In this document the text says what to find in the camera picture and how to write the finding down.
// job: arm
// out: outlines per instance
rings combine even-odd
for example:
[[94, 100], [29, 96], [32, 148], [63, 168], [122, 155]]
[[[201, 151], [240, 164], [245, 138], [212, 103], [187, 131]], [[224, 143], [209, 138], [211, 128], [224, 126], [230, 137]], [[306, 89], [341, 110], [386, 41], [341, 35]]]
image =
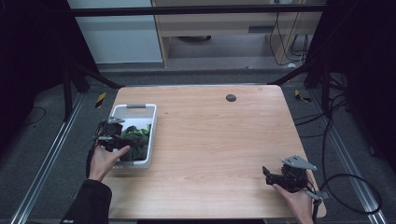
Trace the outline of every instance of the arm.
[[108, 209], [111, 202], [111, 189], [102, 184], [103, 178], [111, 170], [116, 160], [130, 147], [117, 152], [108, 152], [102, 147], [94, 149], [90, 175], [81, 186], [78, 196], [70, 206], [61, 224], [102, 224], [108, 223]]
[[[313, 183], [310, 174], [306, 174], [308, 180]], [[277, 184], [274, 184], [273, 188], [286, 200], [293, 216], [299, 224], [314, 223], [312, 220], [312, 198], [306, 194], [305, 190], [302, 189], [298, 192], [290, 193]]]

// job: black grommet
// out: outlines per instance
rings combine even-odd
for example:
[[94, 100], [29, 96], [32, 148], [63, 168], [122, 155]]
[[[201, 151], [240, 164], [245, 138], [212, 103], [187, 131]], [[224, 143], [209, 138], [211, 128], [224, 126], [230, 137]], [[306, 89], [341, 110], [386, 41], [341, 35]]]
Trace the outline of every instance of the black grommet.
[[228, 95], [225, 97], [225, 99], [226, 99], [228, 102], [234, 102], [234, 101], [236, 100], [236, 96], [235, 96], [234, 94], [228, 94]]

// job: white wall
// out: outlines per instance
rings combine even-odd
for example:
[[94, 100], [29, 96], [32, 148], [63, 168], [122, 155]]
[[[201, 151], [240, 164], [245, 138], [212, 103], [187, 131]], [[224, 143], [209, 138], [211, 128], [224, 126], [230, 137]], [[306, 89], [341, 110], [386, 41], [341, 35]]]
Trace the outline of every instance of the white wall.
[[[151, 7], [150, 0], [68, 0], [71, 8]], [[161, 63], [153, 16], [82, 17], [78, 25], [96, 63]]]

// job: light wood tabletop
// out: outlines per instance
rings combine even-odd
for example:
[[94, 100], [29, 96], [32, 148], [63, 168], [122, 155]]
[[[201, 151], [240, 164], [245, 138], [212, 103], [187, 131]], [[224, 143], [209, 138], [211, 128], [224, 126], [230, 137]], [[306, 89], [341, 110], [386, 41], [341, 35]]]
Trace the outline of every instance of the light wood tabletop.
[[123, 104], [155, 104], [157, 128], [149, 169], [106, 176], [110, 218], [292, 217], [262, 174], [306, 159], [278, 86], [122, 88], [114, 106]]

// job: green object in bin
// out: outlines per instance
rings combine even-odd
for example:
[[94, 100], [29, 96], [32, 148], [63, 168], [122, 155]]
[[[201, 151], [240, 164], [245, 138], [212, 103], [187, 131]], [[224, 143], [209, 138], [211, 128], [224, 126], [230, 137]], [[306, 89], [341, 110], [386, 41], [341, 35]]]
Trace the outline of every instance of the green object in bin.
[[149, 133], [151, 124], [147, 129], [137, 129], [134, 125], [128, 127], [121, 133], [121, 138], [134, 140], [134, 144], [125, 155], [120, 157], [121, 161], [143, 161], [148, 155], [149, 149]]

